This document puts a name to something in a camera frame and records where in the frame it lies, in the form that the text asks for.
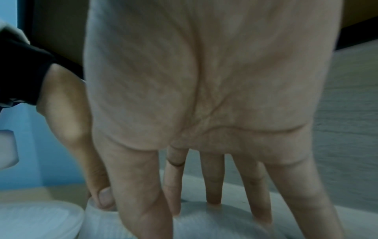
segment black sleeve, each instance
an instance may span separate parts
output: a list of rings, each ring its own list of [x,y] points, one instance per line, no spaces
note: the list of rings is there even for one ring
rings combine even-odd
[[[36,105],[55,57],[28,43],[0,36],[0,110],[21,102]]]

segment white object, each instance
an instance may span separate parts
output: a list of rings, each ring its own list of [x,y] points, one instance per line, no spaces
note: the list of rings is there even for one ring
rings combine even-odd
[[[67,202],[0,204],[0,238],[74,239],[83,220],[84,210]]]
[[[205,202],[182,204],[174,218],[174,239],[285,239],[269,235],[253,222],[251,213],[231,206],[209,206]],[[88,201],[79,239],[136,239],[122,225],[118,212],[101,211]]]
[[[18,162],[15,134],[11,130],[0,130],[0,170],[15,166]]]

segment white plastic part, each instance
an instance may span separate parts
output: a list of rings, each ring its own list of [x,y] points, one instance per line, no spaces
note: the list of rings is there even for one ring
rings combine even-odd
[[[67,202],[0,204],[0,238],[74,239],[83,220],[84,210]]]
[[[0,170],[10,168],[18,162],[19,155],[13,131],[0,130]]]
[[[174,218],[174,239],[285,239],[253,221],[249,212],[231,206],[185,202]],[[79,239],[136,239],[122,225],[115,211],[101,211],[92,199],[85,210]]]

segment blue wall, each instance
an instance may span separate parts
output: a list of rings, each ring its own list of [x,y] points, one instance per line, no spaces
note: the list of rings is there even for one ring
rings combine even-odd
[[[16,2],[0,0],[0,18],[14,26]],[[0,190],[84,182],[75,160],[55,139],[35,107],[20,104],[2,110],[0,130],[14,131],[19,154],[17,165],[0,171]]]

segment hand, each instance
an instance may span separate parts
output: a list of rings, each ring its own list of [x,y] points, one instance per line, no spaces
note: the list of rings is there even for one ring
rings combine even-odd
[[[114,206],[109,179],[92,141],[92,115],[84,82],[66,68],[53,64],[42,84],[37,111],[55,137],[78,160],[97,206]]]
[[[319,179],[311,128],[341,0],[93,0],[84,51],[93,138],[124,225],[172,238],[189,148],[207,201],[221,202],[224,154],[253,215],[271,223],[268,172],[308,239],[342,239]],[[169,147],[164,193],[158,149]]]

